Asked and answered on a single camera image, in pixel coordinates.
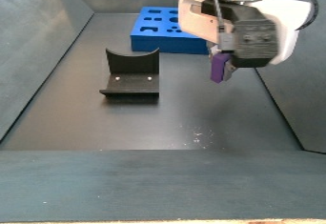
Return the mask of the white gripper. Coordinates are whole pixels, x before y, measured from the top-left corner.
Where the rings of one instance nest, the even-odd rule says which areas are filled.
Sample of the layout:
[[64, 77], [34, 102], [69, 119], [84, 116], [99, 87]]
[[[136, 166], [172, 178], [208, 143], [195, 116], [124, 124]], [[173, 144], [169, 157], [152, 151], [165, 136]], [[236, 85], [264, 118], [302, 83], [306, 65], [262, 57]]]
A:
[[[244, 2], [239, 5], [255, 7], [266, 18], [275, 22], [279, 52], [267, 65], [282, 63], [292, 53], [299, 33], [298, 28], [306, 22], [311, 5], [300, 0], [259, 0]], [[212, 0], [179, 0], [177, 22], [183, 31], [199, 36], [212, 44], [220, 44], [220, 34], [217, 33], [219, 21], [215, 16]], [[236, 67], [228, 60], [224, 65], [224, 81], [231, 79], [235, 71]]]

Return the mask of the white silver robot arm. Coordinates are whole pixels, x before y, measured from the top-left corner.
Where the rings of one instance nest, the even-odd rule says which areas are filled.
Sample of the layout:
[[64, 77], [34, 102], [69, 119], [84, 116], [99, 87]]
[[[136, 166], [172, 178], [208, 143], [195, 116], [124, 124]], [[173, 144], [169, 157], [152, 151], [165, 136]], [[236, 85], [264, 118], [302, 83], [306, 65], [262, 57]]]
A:
[[216, 83], [239, 68], [287, 60], [316, 14], [316, 0], [177, 0], [180, 29], [207, 42]]

